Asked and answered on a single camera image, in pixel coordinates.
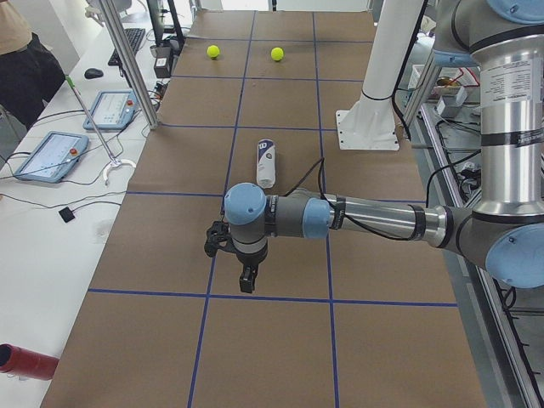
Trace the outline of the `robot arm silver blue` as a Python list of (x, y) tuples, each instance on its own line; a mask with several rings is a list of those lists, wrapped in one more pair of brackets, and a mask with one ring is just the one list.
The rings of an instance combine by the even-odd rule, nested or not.
[(321, 239), (341, 229), (426, 241), (510, 286), (542, 285), (543, 4), (441, 1), (437, 17), (434, 61), (480, 69), (479, 203), (419, 207), (303, 189), (266, 195), (255, 184), (234, 185), (224, 197), (225, 220), (207, 231), (205, 251), (237, 256), (243, 292), (254, 290), (271, 236)]

